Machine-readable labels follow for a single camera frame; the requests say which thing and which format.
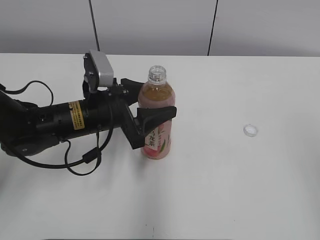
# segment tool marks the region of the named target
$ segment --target white table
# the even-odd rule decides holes
[[[178,109],[170,154],[146,160],[120,129],[85,177],[0,152],[0,239],[320,239],[320,58],[109,60],[118,79],[141,82],[166,67]],[[40,80],[55,104],[82,99],[82,55],[0,54],[0,72],[8,90]],[[15,97],[50,102],[36,84]],[[95,135],[73,140],[70,160],[94,145]],[[61,164],[66,148],[32,159]]]

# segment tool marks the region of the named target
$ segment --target pink label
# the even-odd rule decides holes
[[[146,138],[144,152],[152,158],[162,158],[167,155],[171,146],[172,121],[166,121],[155,128]]]

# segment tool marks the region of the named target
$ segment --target yellow label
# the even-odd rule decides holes
[[[79,101],[69,102],[69,108],[74,130],[84,129],[85,121]]]

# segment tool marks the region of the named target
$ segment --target cable connector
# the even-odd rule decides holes
[[[97,147],[91,149],[90,151],[88,151],[86,154],[82,156],[82,160],[86,164],[91,163],[93,160],[97,158],[101,158],[101,151]]]

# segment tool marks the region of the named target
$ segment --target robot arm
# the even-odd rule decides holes
[[[8,155],[33,156],[65,140],[110,128],[121,128],[132,148],[137,149],[145,145],[145,137],[154,128],[176,116],[177,109],[169,106],[138,108],[133,117],[129,106],[138,101],[143,83],[124,78],[118,84],[103,52],[90,50],[83,58],[82,100],[38,107],[14,100],[6,95],[8,91],[0,90],[0,142]]]

